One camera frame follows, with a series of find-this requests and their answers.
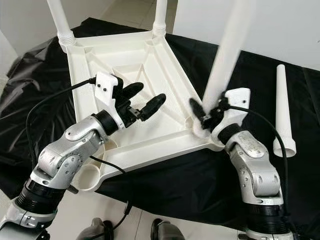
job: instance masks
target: white floor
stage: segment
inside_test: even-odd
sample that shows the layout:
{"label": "white floor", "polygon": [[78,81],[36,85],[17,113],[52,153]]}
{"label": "white floor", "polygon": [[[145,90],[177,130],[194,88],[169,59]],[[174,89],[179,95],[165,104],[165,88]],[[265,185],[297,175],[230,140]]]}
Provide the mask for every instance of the white floor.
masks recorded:
{"label": "white floor", "polygon": [[[125,204],[98,193],[67,192],[59,205],[59,212],[48,228],[52,240],[75,239],[91,224],[93,218],[111,220],[114,224],[123,216]],[[116,229],[115,240],[150,240],[151,224],[161,218],[175,224],[186,240],[237,240],[234,229],[177,218],[154,215],[133,207],[128,217]]]}
{"label": "white floor", "polygon": [[[172,34],[178,0],[168,0],[166,31]],[[102,20],[133,28],[151,30],[156,15],[156,0],[115,0]]]}

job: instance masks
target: robotic arm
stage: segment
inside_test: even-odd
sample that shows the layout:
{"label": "robotic arm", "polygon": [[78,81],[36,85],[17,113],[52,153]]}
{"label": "robotic arm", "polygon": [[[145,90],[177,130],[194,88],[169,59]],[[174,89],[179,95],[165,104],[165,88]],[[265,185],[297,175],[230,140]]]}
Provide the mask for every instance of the robotic arm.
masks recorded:
{"label": "robotic arm", "polygon": [[95,96],[103,109],[70,126],[60,139],[46,146],[23,189],[0,222],[0,240],[48,240],[45,230],[57,214],[57,207],[75,174],[108,136],[127,128],[137,119],[150,118],[166,100],[160,94],[139,110],[130,98],[143,88],[140,82],[123,88],[123,81],[99,72]]}
{"label": "robotic arm", "polygon": [[240,126],[246,112],[229,106],[249,108],[250,90],[238,88],[225,92],[218,107],[206,115],[195,100],[191,108],[204,130],[211,133],[217,151],[224,149],[236,168],[242,200],[246,207],[246,236],[251,240],[293,240],[285,222],[280,177],[269,161],[267,148]]}

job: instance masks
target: black cable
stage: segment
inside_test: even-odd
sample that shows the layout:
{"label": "black cable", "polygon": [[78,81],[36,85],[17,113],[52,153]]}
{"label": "black cable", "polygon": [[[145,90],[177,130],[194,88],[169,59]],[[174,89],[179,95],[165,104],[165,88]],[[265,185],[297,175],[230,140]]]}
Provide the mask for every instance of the black cable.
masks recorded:
{"label": "black cable", "polygon": [[80,83],[77,83],[69,88],[66,88],[64,90],[61,90],[55,94],[52,94],[51,96],[48,96],[47,98],[43,99],[42,101],[40,101],[39,103],[37,103],[28,113],[27,117],[26,117],[26,121],[25,121],[25,131],[26,131],[26,137],[27,137],[27,140],[28,140],[28,145],[29,145],[29,151],[30,151],[30,155],[31,155],[31,164],[32,164],[32,169],[35,168],[36,166],[36,162],[37,162],[37,159],[36,159],[36,151],[34,149],[34,143],[33,143],[33,139],[31,137],[31,133],[30,133],[30,127],[31,127],[31,117],[33,115],[33,113],[41,106],[43,105],[44,103],[48,102],[49,100],[57,97],[57,96],[60,96],[61,94],[64,94],[68,91],[71,91],[71,90],[74,90],[74,89],[77,89],[85,84],[96,84],[96,78],[90,78],[88,80],[85,80],[83,82],[80,82]]}
{"label": "black cable", "polygon": [[234,110],[239,110],[243,112],[247,112],[250,114],[254,114],[258,116],[259,118],[263,119],[272,129],[273,133],[275,134],[275,137],[278,139],[280,147],[281,147],[281,152],[282,152],[282,159],[284,163],[284,190],[283,190],[283,199],[284,199],[284,212],[286,214],[289,213],[289,205],[288,205],[288,191],[289,191],[289,185],[288,185],[288,159],[287,159],[287,154],[286,154],[286,148],[284,145],[284,142],[282,141],[281,136],[279,135],[278,131],[276,128],[273,126],[273,124],[266,119],[264,116],[262,116],[260,113],[257,113],[253,110],[243,108],[243,107],[238,107],[238,106],[228,106],[229,109],[234,109]]}
{"label": "black cable", "polygon": [[121,167],[117,166],[117,165],[114,165],[113,163],[110,163],[110,162],[107,162],[107,161],[103,161],[95,156],[90,156],[91,159],[97,161],[97,162],[100,162],[100,163],[103,163],[103,164],[106,164],[106,165],[109,165],[111,167],[114,167],[115,169],[118,169],[120,172],[122,172],[123,174],[127,173],[125,170],[123,170]]}
{"label": "black cable", "polygon": [[[99,159],[99,158],[97,158],[97,157],[95,157],[95,156],[90,156],[90,158],[93,159],[93,160],[95,160],[95,161],[97,161],[97,162],[99,162],[99,163],[103,163],[103,164],[109,165],[109,166],[111,166],[111,167],[119,170],[122,174],[126,174],[126,173],[127,173],[127,172],[126,172],[125,170],[123,170],[121,167],[119,167],[119,166],[117,166],[117,165],[114,165],[113,163],[110,163],[110,162],[107,162],[107,161],[103,161],[103,160],[101,160],[101,159]],[[129,212],[130,212],[130,210],[131,210],[131,208],[132,208],[132,201],[133,201],[133,200],[131,199],[131,200],[129,200],[129,201],[127,202],[127,205],[126,205],[125,210],[124,210],[124,215],[123,215],[123,217],[122,217],[121,220],[112,228],[112,230],[115,230],[117,227],[119,227],[119,226],[123,223],[123,221],[126,219],[127,215],[129,214]],[[96,236],[93,236],[93,237],[91,237],[91,238],[88,238],[88,240],[97,239],[97,238],[99,238],[99,237],[102,237],[103,235],[104,235],[104,233],[101,233],[101,234],[99,234],[99,235],[96,235]]]}

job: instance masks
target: cable connector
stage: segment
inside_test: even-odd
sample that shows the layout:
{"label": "cable connector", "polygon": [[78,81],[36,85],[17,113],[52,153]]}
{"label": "cable connector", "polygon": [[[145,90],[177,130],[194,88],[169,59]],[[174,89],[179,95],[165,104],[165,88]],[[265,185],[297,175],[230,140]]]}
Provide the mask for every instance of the cable connector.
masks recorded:
{"label": "cable connector", "polygon": [[88,80],[89,80],[89,83],[90,83],[90,84],[96,85],[97,77],[95,76],[95,77],[93,77],[93,78],[89,78]]}
{"label": "cable connector", "polygon": [[221,97],[218,102],[218,109],[220,109],[220,111],[224,112],[230,109],[230,104],[227,97]]}

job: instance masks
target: black tablecloth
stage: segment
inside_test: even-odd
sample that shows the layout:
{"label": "black tablecloth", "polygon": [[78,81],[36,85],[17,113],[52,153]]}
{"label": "black tablecloth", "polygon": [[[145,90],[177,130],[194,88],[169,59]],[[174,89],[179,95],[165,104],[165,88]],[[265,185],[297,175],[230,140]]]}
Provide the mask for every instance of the black tablecloth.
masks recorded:
{"label": "black tablecloth", "polygon": [[[76,27],[77,38],[140,32],[141,29],[93,18]],[[167,34],[166,40],[202,98],[217,46]],[[241,52],[228,89],[251,89],[250,109],[275,123],[276,67],[285,64],[292,135],[297,154],[288,159],[289,207],[298,231],[320,239],[320,72],[249,52]],[[47,96],[70,86],[67,55],[55,37],[27,52],[8,73],[0,99],[0,188],[14,198],[31,172],[25,132],[29,110]],[[38,154],[75,123],[72,94],[44,105],[32,121]],[[282,176],[282,159],[273,155],[274,135],[248,115],[243,127],[269,149]],[[148,212],[243,229],[238,176],[225,152],[196,151],[106,180],[98,193],[126,201],[134,179],[134,205]]]}

